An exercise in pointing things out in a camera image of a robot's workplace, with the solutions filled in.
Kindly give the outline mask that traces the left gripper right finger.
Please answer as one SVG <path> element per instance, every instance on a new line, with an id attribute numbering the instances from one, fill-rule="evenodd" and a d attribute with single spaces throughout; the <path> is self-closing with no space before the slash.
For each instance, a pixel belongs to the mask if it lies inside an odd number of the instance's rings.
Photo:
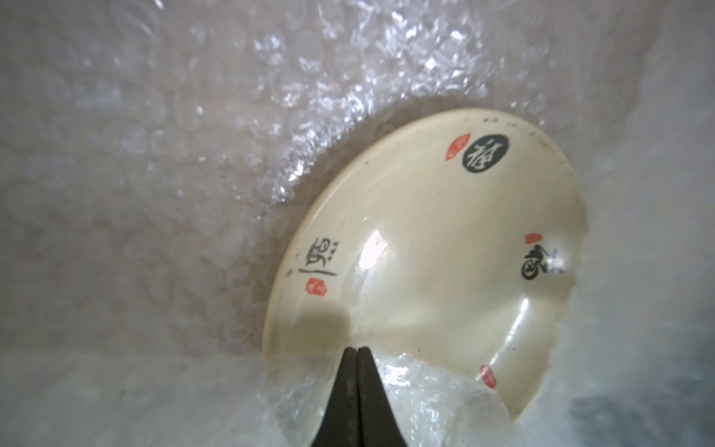
<path id="1" fill-rule="evenodd" d="M 357 350 L 359 420 L 364 447 L 406 447 L 370 348 Z"/>

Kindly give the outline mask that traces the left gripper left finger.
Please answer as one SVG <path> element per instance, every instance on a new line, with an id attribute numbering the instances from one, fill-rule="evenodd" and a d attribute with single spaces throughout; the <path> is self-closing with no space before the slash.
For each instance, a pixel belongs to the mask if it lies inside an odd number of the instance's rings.
<path id="1" fill-rule="evenodd" d="M 312 447 L 359 446 L 358 352 L 346 348 Z"/>

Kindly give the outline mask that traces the cream patterned plate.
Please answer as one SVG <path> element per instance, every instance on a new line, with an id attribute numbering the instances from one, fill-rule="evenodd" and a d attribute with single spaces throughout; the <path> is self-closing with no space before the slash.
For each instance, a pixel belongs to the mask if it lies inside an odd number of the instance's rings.
<path id="1" fill-rule="evenodd" d="M 459 109 L 349 163 L 298 227 L 264 321 L 268 356 L 369 346 L 536 397 L 588 236 L 562 149 L 515 115 Z"/>

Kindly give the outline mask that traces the clear bubble wrap sheet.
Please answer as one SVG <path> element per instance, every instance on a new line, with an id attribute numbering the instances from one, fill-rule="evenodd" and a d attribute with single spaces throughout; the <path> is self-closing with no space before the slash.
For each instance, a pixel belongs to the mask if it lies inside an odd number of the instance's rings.
<path id="1" fill-rule="evenodd" d="M 538 397 L 378 353 L 414 446 L 714 443 L 711 1 L 5 1 L 1 443 L 294 446 L 327 359 L 261 358 L 326 184 L 426 115 L 510 112 L 590 234 Z"/>

